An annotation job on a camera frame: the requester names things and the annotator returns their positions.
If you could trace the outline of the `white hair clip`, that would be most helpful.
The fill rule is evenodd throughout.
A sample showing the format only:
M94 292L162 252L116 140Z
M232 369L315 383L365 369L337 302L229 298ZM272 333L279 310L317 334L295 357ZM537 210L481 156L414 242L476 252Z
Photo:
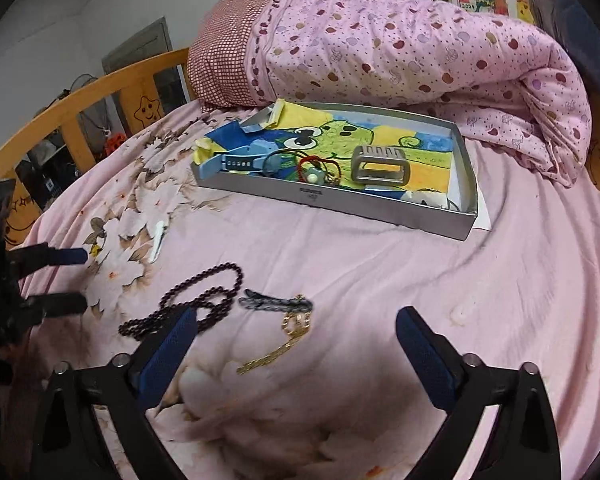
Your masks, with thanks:
M166 222L160 220L155 225L154 237L152 238L151 251L149 253L148 262L154 263L159 255L160 248L166 235Z

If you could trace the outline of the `light blue smart watch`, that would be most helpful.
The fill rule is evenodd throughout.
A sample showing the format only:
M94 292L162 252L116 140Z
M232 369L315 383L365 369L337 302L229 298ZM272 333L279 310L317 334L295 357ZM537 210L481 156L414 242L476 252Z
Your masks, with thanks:
M282 152L275 142L257 139L248 145L213 155L199 166L198 174L201 180L229 171L270 176L279 170L281 160Z

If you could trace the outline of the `grey rectangular hair clip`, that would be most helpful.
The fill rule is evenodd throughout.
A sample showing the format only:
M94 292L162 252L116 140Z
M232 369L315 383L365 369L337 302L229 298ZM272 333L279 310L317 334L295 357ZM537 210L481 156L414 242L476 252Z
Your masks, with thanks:
M359 145L352 153L351 178L358 184L403 186L410 175L410 164L395 146Z

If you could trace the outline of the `pink floral bed sheet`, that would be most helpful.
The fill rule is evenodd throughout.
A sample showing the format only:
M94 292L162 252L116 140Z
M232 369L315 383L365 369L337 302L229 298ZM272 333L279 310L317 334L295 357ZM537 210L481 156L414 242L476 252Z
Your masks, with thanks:
M234 113L187 104L63 192L28 240L86 248L85 266L35 273L26 294L76 289L84 314L48 320L30 351L105 364L132 351L119 325L155 311L186 278L222 262L245 284L314 304L309 333L283 343L274 312L234 308L196 338L148 417L189 479L401 479L440 427L396 340L412 306L460 352L535 363L554 411L562 474L600 452L600 191L565 188L479 142L467 145L492 226L457 242L422 231L196 185L196 140ZM158 221L160 252L148 262Z

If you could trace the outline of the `frog drawing paper in tray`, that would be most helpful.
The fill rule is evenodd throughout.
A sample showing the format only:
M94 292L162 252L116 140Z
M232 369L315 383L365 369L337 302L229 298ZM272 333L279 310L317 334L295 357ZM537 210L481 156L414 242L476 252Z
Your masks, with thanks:
M282 152L275 174L252 174L287 181L337 185L376 192L444 208L453 180L455 139L448 127L415 119L394 119L380 110L346 112L329 105L299 105L284 100L245 120L233 120L196 141L194 169L218 153L261 139ZM411 168L406 185L364 185L351 178L351 157L359 145L400 148ZM224 174L248 174L229 171Z

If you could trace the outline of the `pink dotted rolled quilt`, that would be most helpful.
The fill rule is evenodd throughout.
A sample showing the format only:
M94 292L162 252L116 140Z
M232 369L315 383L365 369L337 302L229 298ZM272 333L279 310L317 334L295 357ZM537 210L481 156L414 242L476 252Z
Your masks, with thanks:
M565 50L516 18L434 0L220 0L186 74L214 107L279 99L410 110L572 185L592 115Z

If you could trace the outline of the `blue bundle in plastic bag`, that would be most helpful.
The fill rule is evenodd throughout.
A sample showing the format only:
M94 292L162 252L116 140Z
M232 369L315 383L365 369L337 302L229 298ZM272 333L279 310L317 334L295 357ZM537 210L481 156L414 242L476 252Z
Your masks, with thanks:
M600 30L578 0L529 0L535 24L559 42L600 92Z

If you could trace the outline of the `wooden bed rail left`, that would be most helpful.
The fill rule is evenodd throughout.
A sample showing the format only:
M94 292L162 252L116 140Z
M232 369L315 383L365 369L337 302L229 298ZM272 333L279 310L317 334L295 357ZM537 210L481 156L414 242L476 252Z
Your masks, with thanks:
M146 58L100 77L51 105L0 148L0 179L15 179L15 168L27 151L56 129L76 169L85 174L96 160L79 124L79 114L108 96L118 96L130 133L140 132L166 114L154 76L170 68L184 70L187 58L186 48Z

